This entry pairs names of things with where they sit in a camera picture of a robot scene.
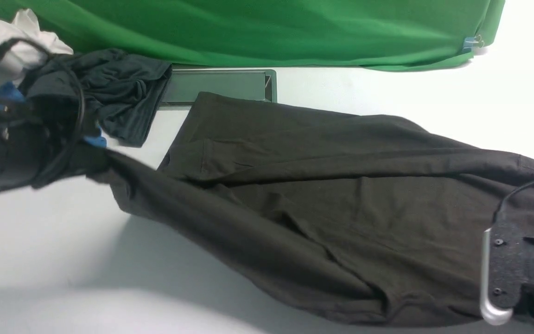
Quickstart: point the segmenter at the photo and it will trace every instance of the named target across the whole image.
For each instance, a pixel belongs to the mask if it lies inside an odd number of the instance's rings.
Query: dark gray fabric
[[[280,302],[358,325],[480,320],[483,231],[534,180],[530,158],[403,118],[209,93],[157,171],[108,158],[96,178],[122,210],[171,226]],[[510,205],[534,235],[534,189]]]
[[[95,114],[108,135],[125,145],[144,144],[170,78],[170,63],[119,49],[58,55],[23,81],[21,90],[28,99],[76,105],[70,79],[57,61],[76,73],[85,93],[86,110]]]

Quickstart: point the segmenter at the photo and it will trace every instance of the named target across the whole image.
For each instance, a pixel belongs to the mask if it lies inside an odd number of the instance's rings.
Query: gray tray
[[[192,105],[201,91],[236,99],[277,102],[274,70],[172,70],[161,100],[169,106]]]

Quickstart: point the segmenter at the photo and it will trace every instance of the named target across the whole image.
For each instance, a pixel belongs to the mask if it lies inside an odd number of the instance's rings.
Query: black plastic part
[[[496,221],[491,237],[489,300],[496,307],[513,308],[524,290],[534,290],[534,237],[526,237],[508,220]]]
[[[0,187],[29,182],[49,159],[48,131],[26,122],[27,108],[0,101]]]

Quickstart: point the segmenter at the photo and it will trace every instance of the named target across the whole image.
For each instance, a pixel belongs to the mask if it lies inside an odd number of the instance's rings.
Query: black shirt
[[[157,171],[108,157],[96,178],[123,210],[168,224],[281,302],[361,325],[481,319],[483,231],[500,199],[534,180],[530,158],[403,118],[210,93]],[[533,235],[534,190],[511,207]]]

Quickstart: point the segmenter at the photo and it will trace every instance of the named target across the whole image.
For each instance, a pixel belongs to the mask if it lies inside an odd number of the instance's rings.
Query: black clothing
[[[58,61],[76,73],[86,110],[95,113],[102,129],[123,144],[142,146],[169,81],[171,64],[119,49],[57,55],[28,74],[20,87],[24,96],[55,101],[52,108],[65,108],[59,100],[68,100],[73,102],[69,108],[76,108],[76,93]]]
[[[352,116],[201,93],[154,171],[108,152],[122,210],[164,222],[280,302],[331,321],[478,321],[481,241],[534,160]],[[534,189],[512,198],[534,235]]]

